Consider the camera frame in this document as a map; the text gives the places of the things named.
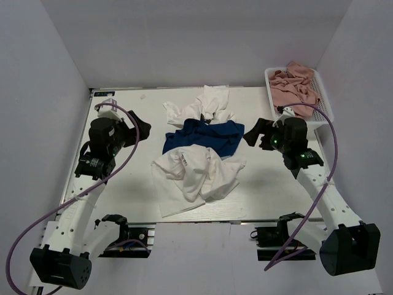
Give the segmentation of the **blue t shirt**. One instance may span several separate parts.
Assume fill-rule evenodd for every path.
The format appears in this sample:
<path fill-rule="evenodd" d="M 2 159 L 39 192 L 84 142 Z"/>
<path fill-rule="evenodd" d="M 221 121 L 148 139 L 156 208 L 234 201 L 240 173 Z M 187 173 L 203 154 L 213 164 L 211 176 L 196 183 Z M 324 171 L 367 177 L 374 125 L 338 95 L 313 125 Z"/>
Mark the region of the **blue t shirt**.
<path fill-rule="evenodd" d="M 212 148 L 220 157 L 233 156 L 244 135 L 245 126 L 228 120 L 225 123 L 208 125 L 201 120 L 187 119 L 180 130 L 167 133 L 163 152 L 193 144 Z"/>

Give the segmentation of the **white t shirt plain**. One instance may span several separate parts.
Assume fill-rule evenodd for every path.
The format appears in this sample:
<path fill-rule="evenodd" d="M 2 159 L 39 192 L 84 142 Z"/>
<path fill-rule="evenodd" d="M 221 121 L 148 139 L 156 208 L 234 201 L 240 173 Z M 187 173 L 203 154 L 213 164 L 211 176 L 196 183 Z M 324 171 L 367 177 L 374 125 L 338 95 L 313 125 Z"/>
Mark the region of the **white t shirt plain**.
<path fill-rule="evenodd" d="M 236 122 L 235 113 L 227 109 L 229 94 L 227 85 L 205 85 L 203 93 L 183 108 L 167 101 L 163 103 L 167 124 L 182 128 L 187 119 L 201 120 L 208 125 L 223 124 L 229 120 Z"/>

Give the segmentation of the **white t shirt robot print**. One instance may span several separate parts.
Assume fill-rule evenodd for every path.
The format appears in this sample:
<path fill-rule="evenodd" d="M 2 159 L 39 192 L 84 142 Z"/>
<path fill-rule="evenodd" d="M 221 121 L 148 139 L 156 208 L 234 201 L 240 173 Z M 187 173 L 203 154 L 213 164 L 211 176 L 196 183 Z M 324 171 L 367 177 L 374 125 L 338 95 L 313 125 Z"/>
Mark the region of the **white t shirt robot print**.
<path fill-rule="evenodd" d="M 221 158 L 211 147 L 174 148 L 151 163 L 153 184 L 163 218 L 224 199 L 238 184 L 244 157 Z"/>

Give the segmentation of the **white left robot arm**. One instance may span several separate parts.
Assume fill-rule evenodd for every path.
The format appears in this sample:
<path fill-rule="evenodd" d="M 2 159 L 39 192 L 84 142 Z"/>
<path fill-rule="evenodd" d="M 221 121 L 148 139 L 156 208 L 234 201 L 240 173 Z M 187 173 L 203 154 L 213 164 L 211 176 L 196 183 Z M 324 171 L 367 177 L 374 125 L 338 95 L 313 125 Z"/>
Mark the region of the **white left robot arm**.
<path fill-rule="evenodd" d="M 78 189 L 70 198 L 58 224 L 43 247 L 34 248 L 30 262 L 40 281 L 60 287 L 82 289 L 91 274 L 92 262 L 109 247 L 124 245 L 130 237 L 126 217 L 107 214 L 95 221 L 92 233 L 85 233 L 108 177 L 116 169 L 115 157 L 122 148 L 134 147 L 150 135 L 150 124 L 128 111 L 134 127 L 108 110 L 91 121 L 89 140 L 79 152 L 74 184 Z"/>

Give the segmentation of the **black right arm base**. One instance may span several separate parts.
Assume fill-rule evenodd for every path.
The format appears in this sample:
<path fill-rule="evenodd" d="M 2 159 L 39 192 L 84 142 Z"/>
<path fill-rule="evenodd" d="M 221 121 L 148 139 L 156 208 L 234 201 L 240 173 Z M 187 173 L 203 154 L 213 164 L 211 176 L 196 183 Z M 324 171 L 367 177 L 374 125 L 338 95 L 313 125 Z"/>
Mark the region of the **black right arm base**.
<path fill-rule="evenodd" d="M 275 226 L 256 227 L 250 233 L 250 238 L 257 244 L 258 261 L 270 261 L 290 236 L 287 229 L 287 222 L 292 220 L 298 221 L 298 219 L 303 219 L 303 217 L 300 213 L 286 214 L 280 216 Z M 292 240 L 278 258 L 284 258 L 304 247 L 304 244 L 298 240 Z M 316 255 L 312 250 L 304 250 L 302 253 L 292 256 L 288 260 L 315 261 Z"/>

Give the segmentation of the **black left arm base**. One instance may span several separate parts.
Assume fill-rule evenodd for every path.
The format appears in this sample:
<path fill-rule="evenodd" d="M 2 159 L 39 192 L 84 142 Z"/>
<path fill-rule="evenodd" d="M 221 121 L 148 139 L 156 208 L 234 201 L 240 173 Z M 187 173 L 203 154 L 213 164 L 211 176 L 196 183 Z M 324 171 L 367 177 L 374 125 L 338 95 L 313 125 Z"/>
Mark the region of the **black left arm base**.
<path fill-rule="evenodd" d="M 155 228 L 148 225 L 131 225 L 127 218 L 119 214 L 107 214 L 95 220 L 94 230 L 105 223 L 113 223 L 119 229 L 114 240 L 99 255 L 100 258 L 148 258 L 154 243 Z"/>

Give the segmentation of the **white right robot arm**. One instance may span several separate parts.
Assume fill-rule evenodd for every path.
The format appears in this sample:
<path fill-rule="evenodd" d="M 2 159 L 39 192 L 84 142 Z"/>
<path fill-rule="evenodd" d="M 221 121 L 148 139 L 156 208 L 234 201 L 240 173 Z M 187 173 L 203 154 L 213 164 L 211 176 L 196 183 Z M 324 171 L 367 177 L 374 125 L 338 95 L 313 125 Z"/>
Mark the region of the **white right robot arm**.
<path fill-rule="evenodd" d="M 320 257 L 331 276 L 370 270 L 375 267 L 380 231 L 352 211 L 335 185 L 327 179 L 327 170 L 319 154 L 309 148 L 307 124 L 303 119 L 288 117 L 279 122 L 259 118 L 243 138 L 249 146 L 260 141 L 260 148 L 282 154 L 285 167 L 313 200 L 325 229 L 309 222 L 309 214 L 290 213 L 279 218 L 273 234 L 260 234 L 261 246 L 282 246 L 298 241 L 304 249 Z"/>

